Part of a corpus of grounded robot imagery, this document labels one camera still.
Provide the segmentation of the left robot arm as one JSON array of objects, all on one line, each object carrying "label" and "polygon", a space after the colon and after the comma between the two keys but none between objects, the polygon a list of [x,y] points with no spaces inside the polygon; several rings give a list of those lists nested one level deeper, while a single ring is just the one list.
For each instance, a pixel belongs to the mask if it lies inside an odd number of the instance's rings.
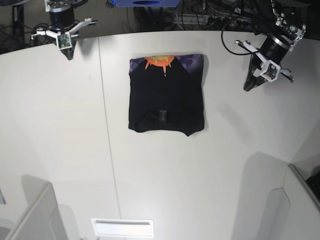
[{"label": "left robot arm", "polygon": [[238,17],[232,17],[222,27],[220,38],[223,47],[236,56],[250,56],[247,77],[243,89],[246,92],[261,86],[264,83],[272,83],[280,76],[284,76],[290,82],[294,82],[292,71],[281,65],[282,60],[288,52],[292,52],[306,33],[306,24],[302,20],[302,11],[292,3],[284,3],[282,0],[270,2],[273,19],[264,16],[250,16],[253,23],[265,26],[265,31],[256,30],[257,35],[266,35],[261,47],[254,47],[249,41],[236,40],[235,44],[245,50],[245,53],[231,51],[224,42],[224,31],[231,22]]}]

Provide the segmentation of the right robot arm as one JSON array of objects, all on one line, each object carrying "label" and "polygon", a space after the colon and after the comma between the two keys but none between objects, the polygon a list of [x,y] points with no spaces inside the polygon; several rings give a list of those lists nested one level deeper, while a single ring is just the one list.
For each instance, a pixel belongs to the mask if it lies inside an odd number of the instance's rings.
[{"label": "right robot arm", "polygon": [[46,0],[45,11],[49,13],[51,25],[37,27],[31,34],[31,39],[40,36],[50,39],[68,60],[72,60],[79,31],[98,23],[91,17],[86,17],[82,21],[76,20],[75,9],[86,3],[86,0]]}]

